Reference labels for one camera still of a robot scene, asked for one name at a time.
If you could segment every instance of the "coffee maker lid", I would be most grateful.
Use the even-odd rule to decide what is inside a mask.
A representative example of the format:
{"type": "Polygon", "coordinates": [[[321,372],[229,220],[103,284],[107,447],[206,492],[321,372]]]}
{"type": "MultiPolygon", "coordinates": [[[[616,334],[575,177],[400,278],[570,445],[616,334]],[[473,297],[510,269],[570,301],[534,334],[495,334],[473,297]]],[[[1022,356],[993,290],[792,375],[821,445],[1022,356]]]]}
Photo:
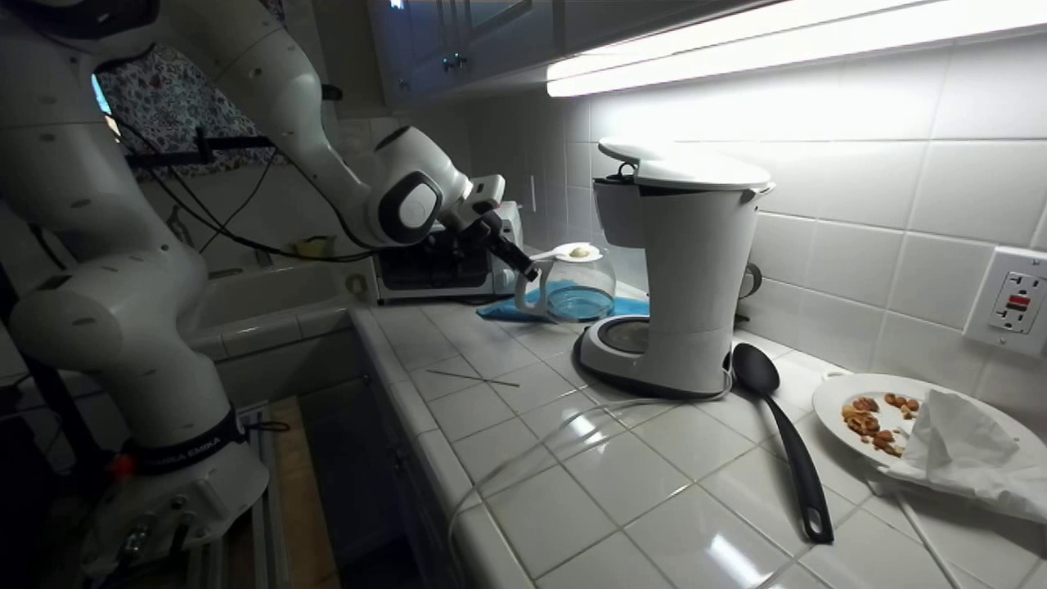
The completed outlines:
{"type": "Polygon", "coordinates": [[[636,166],[637,188],[657,191],[770,191],[764,166],[722,155],[684,155],[682,148],[650,148],[628,140],[600,140],[600,150],[636,166]]]}

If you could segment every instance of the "spatula handle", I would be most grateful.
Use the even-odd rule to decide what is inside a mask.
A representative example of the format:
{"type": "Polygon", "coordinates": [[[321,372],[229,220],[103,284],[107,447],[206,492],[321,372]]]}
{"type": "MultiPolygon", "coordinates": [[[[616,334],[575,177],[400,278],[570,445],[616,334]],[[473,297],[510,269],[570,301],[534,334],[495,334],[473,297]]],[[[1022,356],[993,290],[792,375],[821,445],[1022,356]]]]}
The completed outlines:
{"type": "Polygon", "coordinates": [[[800,496],[800,516],[805,524],[805,532],[810,544],[830,544],[830,516],[829,516],[829,504],[824,504],[824,492],[821,492],[821,478],[815,472],[815,460],[808,455],[805,440],[796,432],[792,420],[783,413],[783,405],[774,399],[767,399],[779,432],[783,432],[783,445],[792,465],[792,481],[796,481],[796,496],[800,496]]]}

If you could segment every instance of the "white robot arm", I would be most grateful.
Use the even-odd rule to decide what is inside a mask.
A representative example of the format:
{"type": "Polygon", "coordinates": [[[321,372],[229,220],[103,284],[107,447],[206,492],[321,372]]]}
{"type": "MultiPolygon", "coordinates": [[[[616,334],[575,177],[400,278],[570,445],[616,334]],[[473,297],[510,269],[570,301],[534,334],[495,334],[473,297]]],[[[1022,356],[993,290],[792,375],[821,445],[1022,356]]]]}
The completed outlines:
{"type": "Polygon", "coordinates": [[[94,516],[91,577],[221,538],[268,483],[216,368],[178,332],[206,269],[147,207],[91,106],[87,74],[152,43],[187,52],[361,249],[413,247],[443,221],[534,273],[497,232],[503,181],[469,181],[422,131],[391,134],[375,148],[384,173],[363,184],[321,127],[319,73],[256,0],[0,0],[0,195],[80,260],[24,293],[11,332],[25,352],[110,394],[139,460],[94,516]]]}

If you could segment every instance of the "under-cabinet light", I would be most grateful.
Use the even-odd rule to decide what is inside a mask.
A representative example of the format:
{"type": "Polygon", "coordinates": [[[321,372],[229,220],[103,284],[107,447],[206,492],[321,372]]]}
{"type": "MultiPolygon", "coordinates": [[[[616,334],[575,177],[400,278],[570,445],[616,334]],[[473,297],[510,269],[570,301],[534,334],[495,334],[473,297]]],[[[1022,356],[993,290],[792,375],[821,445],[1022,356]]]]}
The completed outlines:
{"type": "Polygon", "coordinates": [[[786,0],[554,62],[548,92],[597,95],[1044,24],[1047,0],[786,0]]]}

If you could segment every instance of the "electrical outlet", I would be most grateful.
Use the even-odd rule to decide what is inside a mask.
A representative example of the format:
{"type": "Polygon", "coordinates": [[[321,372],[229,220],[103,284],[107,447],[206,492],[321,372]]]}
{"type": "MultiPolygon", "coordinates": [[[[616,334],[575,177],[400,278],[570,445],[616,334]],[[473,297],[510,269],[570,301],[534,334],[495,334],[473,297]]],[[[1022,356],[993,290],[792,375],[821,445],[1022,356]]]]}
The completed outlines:
{"type": "Polygon", "coordinates": [[[1047,254],[995,249],[964,338],[1039,356],[1047,344],[1047,254]]]}

